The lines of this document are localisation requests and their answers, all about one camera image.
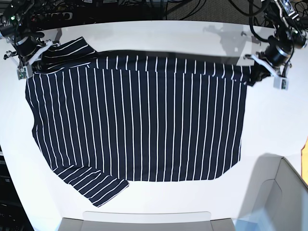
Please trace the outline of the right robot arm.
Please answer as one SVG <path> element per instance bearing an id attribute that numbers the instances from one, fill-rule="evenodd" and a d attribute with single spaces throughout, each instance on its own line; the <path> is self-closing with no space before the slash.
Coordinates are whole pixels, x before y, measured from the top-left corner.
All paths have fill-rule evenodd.
<path id="1" fill-rule="evenodd" d="M 7 51 L 4 59 L 13 60 L 20 73 L 31 71 L 33 63 L 40 61 L 48 48 L 60 45 L 58 40 L 43 41 L 45 34 L 31 28 L 33 14 L 51 3 L 51 0 L 12 0 L 0 16 L 0 38 L 15 48 L 15 52 Z"/>

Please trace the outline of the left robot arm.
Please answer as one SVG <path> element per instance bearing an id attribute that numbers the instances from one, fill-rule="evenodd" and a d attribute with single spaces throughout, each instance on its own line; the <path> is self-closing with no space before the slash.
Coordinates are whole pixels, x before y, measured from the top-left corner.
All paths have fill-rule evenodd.
<path id="1" fill-rule="evenodd" d="M 274 78 L 274 87 L 286 90 L 287 74 L 292 68 L 291 59 L 296 49 L 308 44 L 307 29 L 300 22 L 298 13 L 288 0 L 263 0 L 261 7 L 253 11 L 253 2 L 249 3 L 249 27 L 253 36 L 268 46 L 264 51 L 247 54 L 244 57 L 254 60 L 247 85 L 253 86 L 267 77 Z M 262 38 L 254 29 L 254 17 L 264 13 L 265 19 L 272 23 L 275 32 L 267 39 Z"/>

